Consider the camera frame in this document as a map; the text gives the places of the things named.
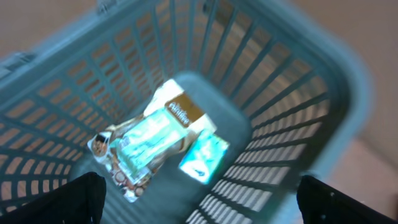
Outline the teal tissue pack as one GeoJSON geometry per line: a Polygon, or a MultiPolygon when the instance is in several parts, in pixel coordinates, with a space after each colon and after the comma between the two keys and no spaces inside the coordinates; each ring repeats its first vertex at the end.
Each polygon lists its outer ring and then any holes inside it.
{"type": "Polygon", "coordinates": [[[228,148],[229,142],[205,129],[190,146],[178,168],[199,183],[207,185],[228,148]]]}

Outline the teal wipes packet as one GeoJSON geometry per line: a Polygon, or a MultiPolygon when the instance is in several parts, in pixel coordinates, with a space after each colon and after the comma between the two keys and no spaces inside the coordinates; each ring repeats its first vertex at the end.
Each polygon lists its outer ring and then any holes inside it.
{"type": "Polygon", "coordinates": [[[155,157],[183,140],[188,131],[166,109],[160,109],[138,122],[110,145],[128,179],[138,183],[150,174],[149,164],[155,157]]]}

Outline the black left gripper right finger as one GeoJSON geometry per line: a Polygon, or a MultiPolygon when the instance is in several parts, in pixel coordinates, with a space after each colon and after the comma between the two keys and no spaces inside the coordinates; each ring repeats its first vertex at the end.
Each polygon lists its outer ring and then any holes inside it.
{"type": "Polygon", "coordinates": [[[302,177],[297,203],[304,224],[397,224],[311,175],[302,177]]]}

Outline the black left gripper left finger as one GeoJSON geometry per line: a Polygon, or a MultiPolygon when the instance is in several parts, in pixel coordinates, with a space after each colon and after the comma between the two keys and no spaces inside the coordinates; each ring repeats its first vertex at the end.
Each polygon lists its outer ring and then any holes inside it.
{"type": "Polygon", "coordinates": [[[99,223],[105,197],[105,178],[88,172],[1,216],[1,224],[99,223]]]}

